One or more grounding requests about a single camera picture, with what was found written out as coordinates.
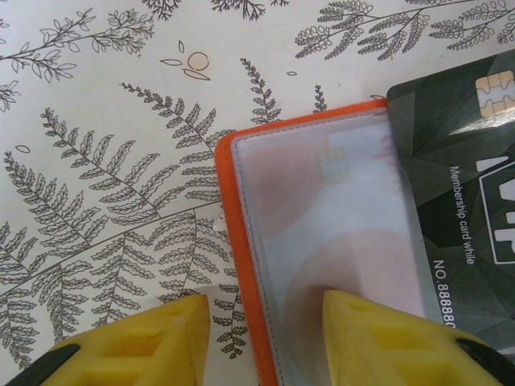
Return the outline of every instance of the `vip card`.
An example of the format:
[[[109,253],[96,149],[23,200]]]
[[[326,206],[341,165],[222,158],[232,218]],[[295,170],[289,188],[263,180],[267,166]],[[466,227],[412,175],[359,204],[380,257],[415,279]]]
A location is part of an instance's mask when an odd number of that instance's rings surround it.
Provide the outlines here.
[[[443,321],[515,359],[515,51],[390,89]]]

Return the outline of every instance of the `dark green card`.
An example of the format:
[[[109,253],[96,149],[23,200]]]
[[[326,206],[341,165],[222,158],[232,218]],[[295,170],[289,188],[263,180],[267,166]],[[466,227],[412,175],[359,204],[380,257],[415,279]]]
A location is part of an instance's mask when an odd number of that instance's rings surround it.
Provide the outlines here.
[[[443,321],[515,361],[515,51],[391,88]]]

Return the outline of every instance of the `small circle drawing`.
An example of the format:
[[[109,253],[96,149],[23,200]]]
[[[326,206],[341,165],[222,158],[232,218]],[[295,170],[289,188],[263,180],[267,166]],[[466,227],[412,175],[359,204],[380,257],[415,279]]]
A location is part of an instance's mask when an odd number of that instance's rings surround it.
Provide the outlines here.
[[[179,41],[179,52],[183,54],[185,51],[184,43]],[[184,62],[179,59],[163,59],[160,60],[161,63],[166,64],[168,66],[177,67],[184,66]],[[209,67],[209,58],[203,52],[193,52],[189,55],[186,60],[186,65],[188,68],[181,68],[187,76],[193,79],[198,80],[211,80],[205,74],[201,72]]]
[[[17,151],[19,151],[20,153],[24,153],[24,154],[29,154],[31,152],[31,149],[29,149],[28,146],[25,146],[25,145],[17,145],[15,147],[15,149]]]

